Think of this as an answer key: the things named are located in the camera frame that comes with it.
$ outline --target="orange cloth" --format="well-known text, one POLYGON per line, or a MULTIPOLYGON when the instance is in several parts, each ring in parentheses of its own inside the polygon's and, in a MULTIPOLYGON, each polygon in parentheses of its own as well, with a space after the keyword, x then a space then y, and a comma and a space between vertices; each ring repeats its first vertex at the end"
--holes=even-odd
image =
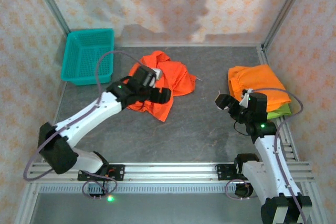
MULTIPOLYGON (((196 87, 196 76, 189 74, 187 67, 180 62, 171 61, 170 57, 162 51, 155 51, 151 55, 141 58, 141 63, 150 68, 159 68, 163 74, 159 81, 156 82, 157 88, 169 88, 172 91, 172 97, 166 104, 157 104, 149 101, 142 103, 137 102, 128 108, 136 111, 148 111, 160 121, 164 122, 173 106, 174 98, 179 95, 185 95, 193 92, 196 87)), ((139 64, 135 64, 130 71, 132 76, 139 64)))
MULTIPOLYGON (((230 68, 228 72, 230 95, 238 101, 242 100, 243 89, 278 88, 285 89, 277 76, 268 65, 256 67, 237 66, 230 68)), ((267 95, 267 112, 277 110, 282 105, 290 103, 289 96, 281 91, 260 91, 267 95)))

